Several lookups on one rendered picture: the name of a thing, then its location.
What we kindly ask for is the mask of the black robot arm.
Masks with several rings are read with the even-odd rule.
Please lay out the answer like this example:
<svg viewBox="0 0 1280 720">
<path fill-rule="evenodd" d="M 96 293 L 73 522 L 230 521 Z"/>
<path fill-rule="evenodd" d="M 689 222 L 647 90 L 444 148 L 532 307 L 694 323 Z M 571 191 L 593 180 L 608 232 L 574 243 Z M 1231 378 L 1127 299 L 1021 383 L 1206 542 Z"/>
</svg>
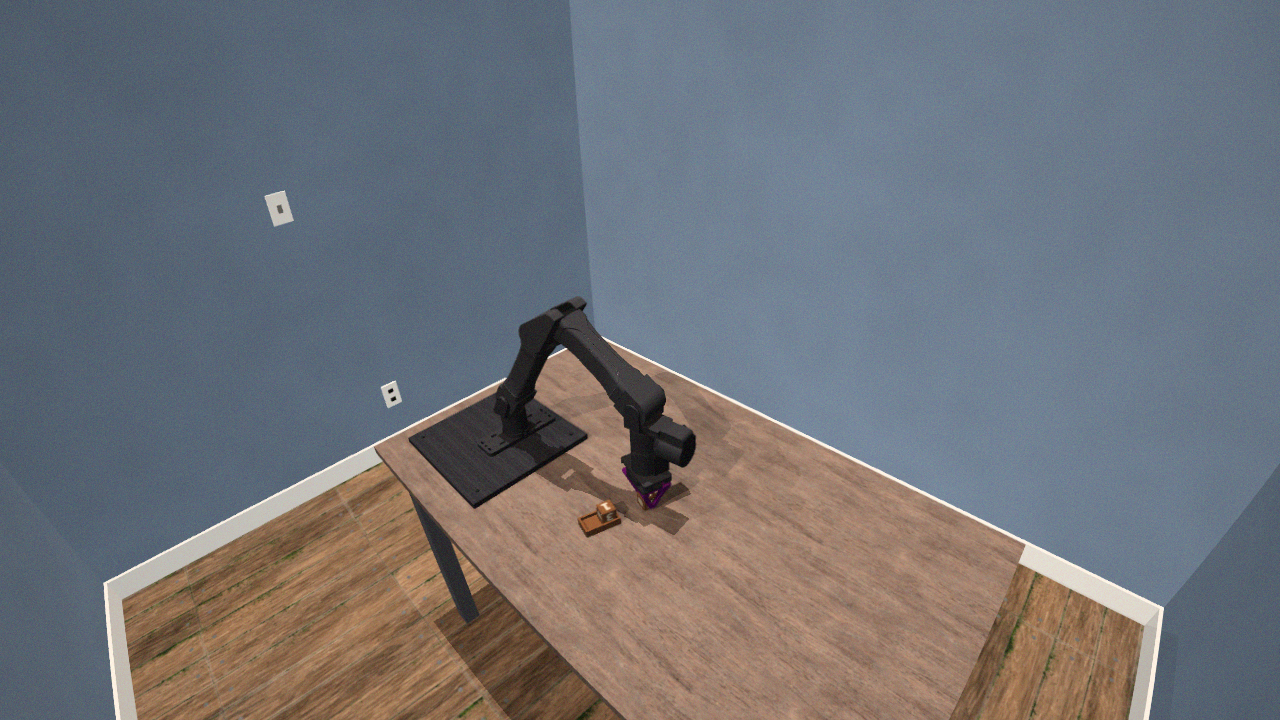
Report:
<svg viewBox="0 0 1280 720">
<path fill-rule="evenodd" d="M 663 415 L 664 389 L 650 375 L 643 375 L 626 363 L 602 338 L 582 313 L 586 305 L 584 299 L 577 296 L 570 302 L 552 307 L 558 310 L 549 309 L 543 316 L 518 327 L 521 347 L 509 375 L 497 389 L 497 404 L 493 409 L 500 415 L 503 427 L 477 439 L 477 447 L 493 457 L 556 421 L 556 415 L 544 407 L 526 413 L 525 404 L 536 395 L 538 375 L 556 346 L 561 343 L 593 373 L 614 402 L 613 407 L 625 418 L 625 428 L 630 430 L 630 446 L 634 452 L 654 454 L 654 477 L 668 471 L 669 462 L 686 468 L 696 448 L 696 436 L 694 434 L 692 439 L 692 430 L 689 427 L 680 425 L 672 418 Z M 566 316 L 568 314 L 570 316 Z"/>
</svg>

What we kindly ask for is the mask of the brown wooden tray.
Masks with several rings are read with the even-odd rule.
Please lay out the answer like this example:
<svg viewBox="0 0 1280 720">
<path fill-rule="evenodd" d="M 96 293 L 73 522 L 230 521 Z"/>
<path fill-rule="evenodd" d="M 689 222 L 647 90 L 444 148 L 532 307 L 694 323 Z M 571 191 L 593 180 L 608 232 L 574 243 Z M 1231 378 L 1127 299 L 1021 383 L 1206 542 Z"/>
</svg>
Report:
<svg viewBox="0 0 1280 720">
<path fill-rule="evenodd" d="M 611 521 L 605 521 L 604 524 L 596 516 L 596 511 L 589 512 L 589 514 L 579 518 L 579 525 L 581 527 L 581 529 L 582 529 L 582 532 L 584 532 L 584 534 L 586 537 L 595 536 L 596 533 L 600 533 L 602 530 L 607 530 L 607 529 L 609 529 L 612 527 L 617 527 L 620 524 L 621 524 L 621 518 L 620 518 L 618 512 L 617 512 L 617 518 L 616 519 L 613 519 Z"/>
</svg>

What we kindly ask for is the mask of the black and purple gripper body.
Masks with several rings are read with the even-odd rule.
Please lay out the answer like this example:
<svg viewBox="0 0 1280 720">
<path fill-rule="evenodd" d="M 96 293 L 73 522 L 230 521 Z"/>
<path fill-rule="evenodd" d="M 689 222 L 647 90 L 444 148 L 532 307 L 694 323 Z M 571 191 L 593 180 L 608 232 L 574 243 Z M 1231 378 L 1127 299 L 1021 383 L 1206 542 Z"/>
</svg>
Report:
<svg viewBox="0 0 1280 720">
<path fill-rule="evenodd" d="M 631 454 L 632 454 L 632 462 L 631 462 Z M 632 480 L 634 486 L 641 495 L 648 495 L 655 489 L 660 489 L 662 482 L 666 484 L 669 480 L 672 480 L 672 474 L 669 471 L 663 471 L 657 477 L 653 475 L 654 454 L 648 454 L 648 455 L 635 454 L 632 448 L 631 454 L 622 456 L 621 462 L 625 464 L 628 479 Z"/>
</svg>

